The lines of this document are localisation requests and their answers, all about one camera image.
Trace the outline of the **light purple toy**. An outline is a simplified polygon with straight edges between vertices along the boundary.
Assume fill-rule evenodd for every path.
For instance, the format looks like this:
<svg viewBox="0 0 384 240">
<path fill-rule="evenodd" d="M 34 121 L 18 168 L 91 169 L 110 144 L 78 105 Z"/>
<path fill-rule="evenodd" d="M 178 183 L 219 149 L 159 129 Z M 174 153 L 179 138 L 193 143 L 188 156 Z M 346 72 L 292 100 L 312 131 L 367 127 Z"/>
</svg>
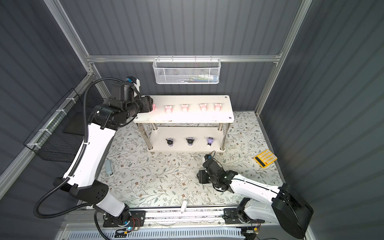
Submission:
<svg viewBox="0 0 384 240">
<path fill-rule="evenodd" d="M 207 145 L 208 146 L 211 146 L 213 144 L 213 142 L 214 142 L 214 138 L 212 138 L 212 137 L 207 138 Z"/>
</svg>

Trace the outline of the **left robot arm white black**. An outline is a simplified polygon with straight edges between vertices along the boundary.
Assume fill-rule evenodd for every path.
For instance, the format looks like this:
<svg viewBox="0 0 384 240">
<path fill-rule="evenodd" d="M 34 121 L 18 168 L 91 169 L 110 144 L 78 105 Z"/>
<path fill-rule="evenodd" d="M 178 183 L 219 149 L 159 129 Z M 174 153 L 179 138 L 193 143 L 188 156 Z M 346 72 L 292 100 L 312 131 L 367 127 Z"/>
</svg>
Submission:
<svg viewBox="0 0 384 240">
<path fill-rule="evenodd" d="M 86 115 L 86 149 L 78 151 L 79 163 L 73 162 L 62 178 L 54 181 L 57 187 L 65 179 L 61 190 L 68 192 L 106 213 L 128 219 L 129 208 L 112 193 L 107 184 L 98 181 L 112 141 L 119 128 L 128 125 L 139 113 L 149 113 L 153 109 L 153 99 L 141 96 L 140 81 L 129 77 L 125 83 L 114 82 L 112 95 Z"/>
</svg>

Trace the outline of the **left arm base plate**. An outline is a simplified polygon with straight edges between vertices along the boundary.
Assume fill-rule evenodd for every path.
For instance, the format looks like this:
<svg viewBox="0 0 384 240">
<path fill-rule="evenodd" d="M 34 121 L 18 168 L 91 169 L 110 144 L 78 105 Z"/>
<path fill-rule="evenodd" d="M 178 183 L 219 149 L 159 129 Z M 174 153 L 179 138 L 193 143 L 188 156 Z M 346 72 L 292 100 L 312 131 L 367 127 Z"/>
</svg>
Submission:
<svg viewBox="0 0 384 240">
<path fill-rule="evenodd" d="M 142 227 L 146 219 L 146 211 L 125 211 L 119 217 L 106 214 L 104 228 Z"/>
</svg>

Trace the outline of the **dark purple toy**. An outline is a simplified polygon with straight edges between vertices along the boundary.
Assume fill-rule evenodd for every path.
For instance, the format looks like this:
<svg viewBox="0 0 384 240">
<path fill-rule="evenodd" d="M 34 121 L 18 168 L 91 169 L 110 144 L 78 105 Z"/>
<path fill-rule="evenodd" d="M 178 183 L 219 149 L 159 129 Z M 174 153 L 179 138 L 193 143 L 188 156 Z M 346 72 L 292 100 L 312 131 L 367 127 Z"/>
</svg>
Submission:
<svg viewBox="0 0 384 240">
<path fill-rule="evenodd" d="M 174 140 L 173 139 L 166 139 L 166 141 L 167 141 L 167 145 L 169 147 L 172 147 L 174 145 Z"/>
<path fill-rule="evenodd" d="M 194 138 L 186 138 L 186 141 L 187 141 L 187 144 L 189 146 L 192 146 L 194 144 L 194 142 L 195 142 L 195 139 Z"/>
</svg>

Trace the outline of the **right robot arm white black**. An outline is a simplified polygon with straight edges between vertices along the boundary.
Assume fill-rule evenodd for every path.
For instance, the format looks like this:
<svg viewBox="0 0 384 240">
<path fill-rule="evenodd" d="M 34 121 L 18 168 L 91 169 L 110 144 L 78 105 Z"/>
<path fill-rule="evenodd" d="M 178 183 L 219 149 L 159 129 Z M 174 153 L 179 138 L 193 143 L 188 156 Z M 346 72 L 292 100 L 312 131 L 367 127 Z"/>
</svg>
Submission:
<svg viewBox="0 0 384 240">
<path fill-rule="evenodd" d="M 241 174 L 224 170 L 207 154 L 203 170 L 197 173 L 200 184 L 212 184 L 218 192 L 242 195 L 236 208 L 242 223 L 258 220 L 279 223 L 283 230 L 296 239 L 303 240 L 314 214 L 309 203 L 290 185 L 271 186 L 248 179 Z"/>
</svg>

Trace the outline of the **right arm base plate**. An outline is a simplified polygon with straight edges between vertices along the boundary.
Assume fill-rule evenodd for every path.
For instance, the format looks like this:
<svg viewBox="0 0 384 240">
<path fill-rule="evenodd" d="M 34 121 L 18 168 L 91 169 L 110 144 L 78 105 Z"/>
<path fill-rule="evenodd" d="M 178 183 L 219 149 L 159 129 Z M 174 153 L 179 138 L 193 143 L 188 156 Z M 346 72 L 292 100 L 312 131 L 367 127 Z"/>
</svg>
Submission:
<svg viewBox="0 0 384 240">
<path fill-rule="evenodd" d="M 235 224 L 264 224 L 266 221 L 261 219 L 251 220 L 246 217 L 244 214 L 241 214 L 241 217 L 238 215 L 236 208 L 224 208 L 224 213 L 222 218 L 225 220 L 227 225 Z"/>
</svg>

